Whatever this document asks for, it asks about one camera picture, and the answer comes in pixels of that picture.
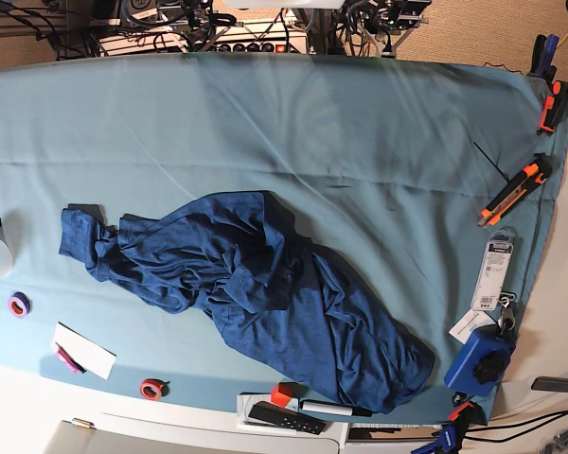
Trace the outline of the dark blue t-shirt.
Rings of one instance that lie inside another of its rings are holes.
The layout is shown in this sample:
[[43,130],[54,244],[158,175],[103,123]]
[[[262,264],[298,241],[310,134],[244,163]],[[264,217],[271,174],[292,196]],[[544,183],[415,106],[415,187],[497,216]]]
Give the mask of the dark blue t-shirt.
[[116,227],[74,205],[61,226],[61,254],[96,280],[171,314],[201,310],[230,348],[335,402],[387,413],[434,369],[430,348],[266,191],[211,194]]

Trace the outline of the white paper card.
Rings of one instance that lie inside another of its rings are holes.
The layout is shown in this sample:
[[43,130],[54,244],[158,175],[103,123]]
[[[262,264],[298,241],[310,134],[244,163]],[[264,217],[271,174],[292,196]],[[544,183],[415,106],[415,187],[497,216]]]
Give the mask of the white paper card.
[[56,354],[59,344],[78,364],[103,380],[107,380],[115,364],[116,355],[86,339],[62,323],[57,323],[51,347]]

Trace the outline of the orange black clamp top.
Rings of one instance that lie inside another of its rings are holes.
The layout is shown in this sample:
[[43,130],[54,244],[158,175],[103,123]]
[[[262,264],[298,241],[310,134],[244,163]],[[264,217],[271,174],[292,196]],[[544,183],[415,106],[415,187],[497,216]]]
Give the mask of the orange black clamp top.
[[551,94],[546,97],[537,135],[551,135],[568,110],[568,82],[557,80],[553,83]]

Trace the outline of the blue box with knob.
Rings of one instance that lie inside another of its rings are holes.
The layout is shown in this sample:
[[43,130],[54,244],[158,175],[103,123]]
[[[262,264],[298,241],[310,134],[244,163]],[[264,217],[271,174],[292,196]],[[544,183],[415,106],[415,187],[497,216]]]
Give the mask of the blue box with knob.
[[445,385],[471,396],[487,397],[501,382],[516,348],[512,330],[494,325],[474,330],[445,374]]

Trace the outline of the pink marker pen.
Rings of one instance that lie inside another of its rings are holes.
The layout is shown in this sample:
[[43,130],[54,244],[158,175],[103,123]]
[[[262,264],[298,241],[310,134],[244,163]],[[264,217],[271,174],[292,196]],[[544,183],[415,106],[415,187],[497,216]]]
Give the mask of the pink marker pen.
[[73,374],[84,374],[86,369],[78,364],[59,344],[56,343],[56,356]]

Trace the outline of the orange black utility knife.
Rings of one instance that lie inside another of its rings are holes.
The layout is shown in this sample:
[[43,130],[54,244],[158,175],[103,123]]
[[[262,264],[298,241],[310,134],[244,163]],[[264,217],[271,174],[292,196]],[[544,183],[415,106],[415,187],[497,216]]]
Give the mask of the orange black utility knife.
[[479,227],[495,225],[507,216],[523,199],[543,185],[552,173],[548,156],[537,153],[535,159],[520,170],[499,194],[481,211]]

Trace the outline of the blue spring clamp top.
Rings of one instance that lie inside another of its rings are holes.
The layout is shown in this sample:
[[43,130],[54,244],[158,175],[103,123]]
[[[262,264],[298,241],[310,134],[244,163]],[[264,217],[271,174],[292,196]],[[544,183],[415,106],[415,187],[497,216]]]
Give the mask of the blue spring clamp top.
[[552,67],[556,50],[559,44],[559,36],[549,34],[547,36],[539,34],[534,42],[531,66],[528,71],[529,76],[544,79]]

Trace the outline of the power strip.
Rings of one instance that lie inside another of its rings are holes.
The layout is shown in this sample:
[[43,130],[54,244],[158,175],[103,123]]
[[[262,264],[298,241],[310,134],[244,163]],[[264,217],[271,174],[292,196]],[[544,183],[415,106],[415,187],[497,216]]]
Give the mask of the power strip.
[[234,26],[218,26],[212,33],[201,32],[192,47],[184,33],[172,27],[158,27],[145,32],[114,34],[97,43],[101,57],[169,52],[266,52],[310,54],[307,34],[287,18],[245,20]]

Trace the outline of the white marker pen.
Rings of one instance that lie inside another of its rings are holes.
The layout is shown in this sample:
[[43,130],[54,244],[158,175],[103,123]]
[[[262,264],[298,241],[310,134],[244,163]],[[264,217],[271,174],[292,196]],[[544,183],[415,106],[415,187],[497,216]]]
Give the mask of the white marker pen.
[[358,416],[358,417],[371,417],[373,412],[371,410],[363,409],[360,407],[339,405],[331,402],[317,401],[317,400],[301,400],[299,402],[299,409],[309,412],[318,412],[324,414],[340,415],[340,416]]

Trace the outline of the light blue table cloth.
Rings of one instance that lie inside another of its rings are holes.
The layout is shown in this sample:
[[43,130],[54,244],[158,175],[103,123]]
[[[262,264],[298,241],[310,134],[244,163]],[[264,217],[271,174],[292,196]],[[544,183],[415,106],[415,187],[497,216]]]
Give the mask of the light blue table cloth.
[[[241,54],[145,55],[0,71],[0,228],[14,255],[0,281],[0,365],[133,395],[149,376],[169,401],[232,410],[273,369],[229,348],[198,309],[143,303],[59,254],[62,210],[109,223],[161,218],[189,201],[267,190],[296,231],[332,249],[391,316],[434,352],[427,389],[387,423],[443,420],[443,378],[459,350],[489,230],[480,210],[537,153],[549,181],[506,218],[516,232],[506,287],[533,288],[568,149],[568,112],[537,135],[548,87],[501,70],[412,61]],[[24,318],[9,310],[23,292]],[[116,355],[107,380],[73,374],[57,323]]]

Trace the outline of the red tape roll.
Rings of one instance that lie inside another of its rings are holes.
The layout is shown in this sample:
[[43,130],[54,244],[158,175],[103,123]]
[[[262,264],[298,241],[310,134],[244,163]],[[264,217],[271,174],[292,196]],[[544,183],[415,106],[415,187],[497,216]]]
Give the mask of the red tape roll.
[[146,378],[141,381],[139,392],[147,400],[159,401],[168,394],[169,382],[157,378]]

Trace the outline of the packaged tool blister pack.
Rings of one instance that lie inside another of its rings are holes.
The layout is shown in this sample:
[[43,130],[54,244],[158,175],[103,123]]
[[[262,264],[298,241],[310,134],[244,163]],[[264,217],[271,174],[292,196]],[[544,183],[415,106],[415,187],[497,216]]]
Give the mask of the packaged tool blister pack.
[[470,308],[491,311],[498,305],[514,250],[515,233],[509,229],[494,232],[487,241]]

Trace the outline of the black phone device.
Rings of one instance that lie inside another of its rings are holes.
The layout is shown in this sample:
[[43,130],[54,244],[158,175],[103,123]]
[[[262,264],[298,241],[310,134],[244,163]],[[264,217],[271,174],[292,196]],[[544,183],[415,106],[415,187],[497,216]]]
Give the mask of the black phone device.
[[531,385],[532,391],[568,393],[568,378],[538,376]]

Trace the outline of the orange clamp bottom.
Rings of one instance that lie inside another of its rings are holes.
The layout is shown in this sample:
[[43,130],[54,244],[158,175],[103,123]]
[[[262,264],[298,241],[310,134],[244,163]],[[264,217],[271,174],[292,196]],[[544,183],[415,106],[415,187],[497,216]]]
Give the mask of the orange clamp bottom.
[[471,401],[464,402],[449,415],[449,420],[451,422],[457,421],[459,419],[465,419],[470,421],[474,411],[475,411],[475,404],[473,402]]

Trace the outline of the blue spring clamp bottom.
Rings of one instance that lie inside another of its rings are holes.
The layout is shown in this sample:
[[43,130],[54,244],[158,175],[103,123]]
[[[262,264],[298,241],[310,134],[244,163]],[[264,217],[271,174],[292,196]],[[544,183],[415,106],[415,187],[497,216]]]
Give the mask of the blue spring clamp bottom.
[[457,426],[443,428],[436,439],[422,447],[413,449],[411,454],[451,454],[458,453],[465,437],[465,431]]

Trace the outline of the white label card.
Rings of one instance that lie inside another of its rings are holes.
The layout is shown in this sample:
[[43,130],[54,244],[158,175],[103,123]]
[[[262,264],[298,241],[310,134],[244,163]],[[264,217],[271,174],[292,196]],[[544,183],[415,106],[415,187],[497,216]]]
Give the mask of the white label card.
[[474,330],[494,324],[496,324],[496,322],[487,314],[487,312],[470,309],[449,330],[449,334],[461,344],[465,344]]

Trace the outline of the black remote control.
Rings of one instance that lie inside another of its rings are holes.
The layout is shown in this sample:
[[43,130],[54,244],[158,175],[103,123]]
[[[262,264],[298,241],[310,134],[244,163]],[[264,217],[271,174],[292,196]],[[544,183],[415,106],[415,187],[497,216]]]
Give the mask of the black remote control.
[[279,428],[293,429],[314,435],[321,434],[327,426],[327,423],[323,420],[297,411],[286,410],[264,401],[256,403],[250,409],[249,416]]

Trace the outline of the purple tape roll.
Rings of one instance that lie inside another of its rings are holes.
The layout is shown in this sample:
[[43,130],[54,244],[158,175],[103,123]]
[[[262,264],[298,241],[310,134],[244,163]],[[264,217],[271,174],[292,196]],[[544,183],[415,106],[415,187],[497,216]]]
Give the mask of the purple tape roll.
[[31,310],[30,300],[23,292],[14,292],[9,298],[9,310],[15,317],[24,318]]

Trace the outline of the black zip tie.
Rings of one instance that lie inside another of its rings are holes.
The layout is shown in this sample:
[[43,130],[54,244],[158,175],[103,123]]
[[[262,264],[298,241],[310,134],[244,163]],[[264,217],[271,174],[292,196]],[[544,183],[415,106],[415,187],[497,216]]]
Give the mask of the black zip tie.
[[509,183],[510,179],[504,173],[504,171],[498,167],[498,165],[488,156],[488,154],[479,146],[479,144],[475,141],[472,142],[473,145],[478,149],[478,151],[487,159],[487,161],[492,165],[492,167],[496,170],[496,172],[507,182]]

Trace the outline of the blue spring clamp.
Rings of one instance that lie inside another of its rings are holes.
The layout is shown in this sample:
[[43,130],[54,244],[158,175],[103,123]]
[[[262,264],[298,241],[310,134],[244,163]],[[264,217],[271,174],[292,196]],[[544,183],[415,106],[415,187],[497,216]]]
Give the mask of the blue spring clamp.
[[458,453],[465,437],[465,431],[457,426],[443,428],[436,439],[422,447],[413,449],[411,454],[451,454]]
[[552,67],[556,50],[559,44],[559,36],[549,34],[547,36],[539,34],[534,42],[531,66],[528,71],[529,76],[544,79]]

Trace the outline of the red cube block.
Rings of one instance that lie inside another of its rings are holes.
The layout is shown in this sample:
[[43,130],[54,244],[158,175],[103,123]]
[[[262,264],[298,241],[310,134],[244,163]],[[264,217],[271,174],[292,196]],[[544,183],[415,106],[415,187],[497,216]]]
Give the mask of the red cube block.
[[286,408],[293,401],[293,389],[286,383],[280,382],[270,393],[270,402],[280,408]]

